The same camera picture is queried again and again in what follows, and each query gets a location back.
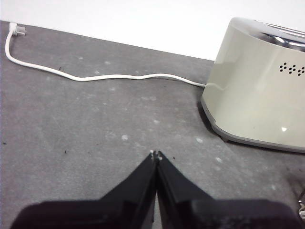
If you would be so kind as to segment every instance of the debris speck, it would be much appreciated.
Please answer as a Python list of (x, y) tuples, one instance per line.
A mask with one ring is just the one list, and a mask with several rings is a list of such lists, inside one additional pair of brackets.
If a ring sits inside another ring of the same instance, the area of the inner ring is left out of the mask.
[(196, 141), (199, 142), (199, 143), (203, 143), (203, 140), (199, 137), (196, 138)]
[(128, 135), (122, 135), (122, 140), (127, 141), (128, 140)]
[(222, 162), (223, 162), (222, 159), (219, 158), (219, 157), (215, 157), (215, 159), (216, 159), (216, 161), (218, 161), (219, 163), (222, 163)]

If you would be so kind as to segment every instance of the white toaster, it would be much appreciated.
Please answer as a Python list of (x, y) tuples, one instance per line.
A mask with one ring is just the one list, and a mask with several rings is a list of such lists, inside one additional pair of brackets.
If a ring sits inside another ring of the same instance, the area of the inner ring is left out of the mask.
[(225, 141), (305, 153), (305, 33), (233, 18), (201, 102)]

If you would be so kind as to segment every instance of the metal object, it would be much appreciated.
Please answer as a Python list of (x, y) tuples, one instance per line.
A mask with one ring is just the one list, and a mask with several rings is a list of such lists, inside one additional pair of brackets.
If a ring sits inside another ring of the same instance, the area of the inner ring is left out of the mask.
[(300, 204), (300, 209), (299, 209), (299, 215), (303, 221), (305, 221), (305, 204), (303, 203), (303, 199), (305, 198), (305, 189), (301, 193), (299, 197), (299, 204)]

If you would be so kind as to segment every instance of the gray carpet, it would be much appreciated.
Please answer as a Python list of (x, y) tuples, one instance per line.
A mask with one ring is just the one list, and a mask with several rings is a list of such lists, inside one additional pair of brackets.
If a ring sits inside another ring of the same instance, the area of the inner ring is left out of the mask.
[[(201, 88), (165, 79), (81, 83), (19, 66), (4, 54), (8, 27), (1, 23), (1, 228), (29, 204), (102, 197), (151, 149), (214, 198), (267, 198), (298, 209), (305, 155), (223, 142), (203, 113)], [(12, 39), (13, 56), (77, 76), (171, 73), (205, 83), (213, 65), (26, 29)], [(153, 228), (161, 228), (158, 206)]]

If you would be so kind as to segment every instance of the white power cord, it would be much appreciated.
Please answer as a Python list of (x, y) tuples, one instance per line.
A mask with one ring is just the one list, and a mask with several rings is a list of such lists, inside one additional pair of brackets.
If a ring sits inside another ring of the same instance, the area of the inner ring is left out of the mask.
[(180, 76), (177, 76), (177, 75), (163, 74), (163, 73), (140, 75), (140, 76), (112, 74), (112, 75), (98, 75), (98, 76), (90, 76), (90, 77), (77, 77), (77, 76), (74, 76), (74, 75), (63, 73), (63, 72), (58, 71), (58, 70), (53, 69), (53, 68), (49, 68), (49, 67), (38, 65), (38, 64), (23, 62), (23, 61), (15, 59), (10, 54), (10, 39), (13, 35), (15, 35), (15, 36), (25, 35), (25, 28), (17, 26), (16, 23), (12, 23), (12, 22), (10, 23), (10, 32), (9, 32), (7, 38), (6, 38), (6, 41), (5, 41), (5, 54), (10, 61), (12, 61), (14, 63), (17, 63), (17, 64), (20, 64), (20, 65), (23, 65), (23, 66), (26, 66), (26, 67), (36, 68), (36, 69), (40, 69), (40, 70), (43, 70), (43, 71), (46, 71), (46, 72), (51, 72), (51, 73), (66, 77), (66, 78), (71, 79), (71, 80), (75, 80), (75, 81), (93, 81), (93, 80), (106, 80), (106, 79), (143, 80), (143, 79), (149, 79), (149, 78), (170, 78), (170, 79), (180, 80), (180, 81), (183, 81), (185, 83), (189, 83), (189, 84), (192, 84), (192, 85), (195, 85), (195, 86), (198, 86), (198, 87), (203, 87), (203, 88), (205, 87), (205, 84), (196, 83), (196, 82), (190, 81), (188, 79), (184, 79), (184, 78), (182, 78)]

